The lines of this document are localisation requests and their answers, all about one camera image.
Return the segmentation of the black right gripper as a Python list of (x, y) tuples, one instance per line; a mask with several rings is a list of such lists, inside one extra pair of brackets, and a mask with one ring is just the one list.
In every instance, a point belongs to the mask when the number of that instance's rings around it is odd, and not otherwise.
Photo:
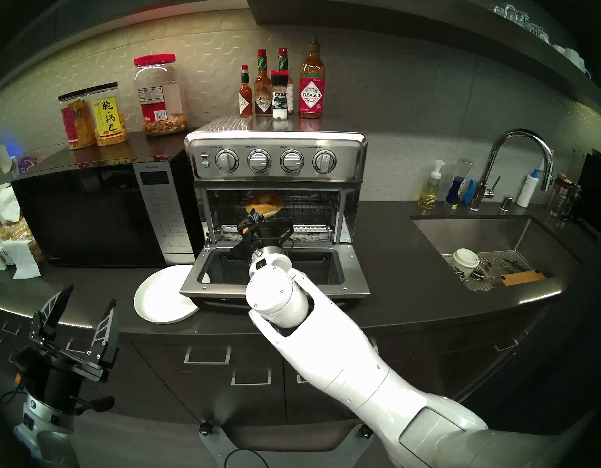
[(250, 258), (258, 249), (267, 246), (281, 246), (281, 236), (284, 234), (283, 222), (263, 222), (261, 213), (248, 213), (247, 222), (240, 222), (237, 231), (241, 241), (231, 248), (232, 256)]

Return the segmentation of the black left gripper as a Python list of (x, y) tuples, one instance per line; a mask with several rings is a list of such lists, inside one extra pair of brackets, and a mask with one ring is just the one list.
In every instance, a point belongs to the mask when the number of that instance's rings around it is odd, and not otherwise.
[(74, 285), (50, 297), (32, 316), (25, 348), (25, 389), (45, 405), (108, 405), (109, 397), (83, 399), (84, 379), (107, 380), (118, 355), (116, 299), (112, 299), (97, 325), (93, 340), (82, 357), (59, 348), (51, 341), (64, 314)]

